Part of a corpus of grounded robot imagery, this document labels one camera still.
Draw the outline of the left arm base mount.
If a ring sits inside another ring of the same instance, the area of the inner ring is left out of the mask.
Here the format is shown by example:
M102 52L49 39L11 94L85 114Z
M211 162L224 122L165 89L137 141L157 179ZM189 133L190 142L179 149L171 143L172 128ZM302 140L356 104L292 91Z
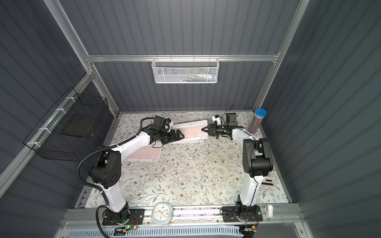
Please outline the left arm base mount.
M142 225L144 213L144 209L123 209L121 212L116 213L107 208L102 215L102 225Z

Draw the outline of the yellow keyboard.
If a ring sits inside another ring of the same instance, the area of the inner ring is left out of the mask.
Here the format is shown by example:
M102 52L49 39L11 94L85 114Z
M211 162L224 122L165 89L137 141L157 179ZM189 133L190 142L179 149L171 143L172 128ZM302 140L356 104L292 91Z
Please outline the yellow keyboard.
M184 138L184 139L181 139L179 141L173 142L173 144L201 143L201 142L205 142L206 139L207 139L207 137L205 137L205 138L201 138L201 137L188 138L188 139Z

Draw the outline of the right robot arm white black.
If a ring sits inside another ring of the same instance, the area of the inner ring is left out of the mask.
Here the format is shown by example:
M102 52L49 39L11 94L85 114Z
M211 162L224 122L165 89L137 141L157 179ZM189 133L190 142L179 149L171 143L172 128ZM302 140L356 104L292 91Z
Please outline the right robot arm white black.
M245 208L254 207L257 205L260 187L274 167L269 140L256 137L239 126L235 113L227 114L224 123L218 123L217 118L218 116L215 116L213 123L201 130L209 136L226 137L242 145L242 164L246 177L236 205Z

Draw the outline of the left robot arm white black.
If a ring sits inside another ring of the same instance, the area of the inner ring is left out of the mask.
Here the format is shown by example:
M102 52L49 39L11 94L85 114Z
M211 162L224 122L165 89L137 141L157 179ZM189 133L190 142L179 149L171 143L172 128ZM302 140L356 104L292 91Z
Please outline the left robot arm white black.
M100 151L99 160L90 169L89 176L109 210L120 213L128 205L119 185L123 161L137 150L154 142L166 145L184 139L184 134L172 126L173 122L170 119L159 116L143 118L136 134Z

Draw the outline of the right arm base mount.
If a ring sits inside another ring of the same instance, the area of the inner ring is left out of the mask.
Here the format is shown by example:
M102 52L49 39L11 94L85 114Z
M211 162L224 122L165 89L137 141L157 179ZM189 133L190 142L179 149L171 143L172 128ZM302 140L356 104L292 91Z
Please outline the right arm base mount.
M220 209L220 214L225 223L232 222L254 222L263 221L263 215L258 205L255 206L223 206Z

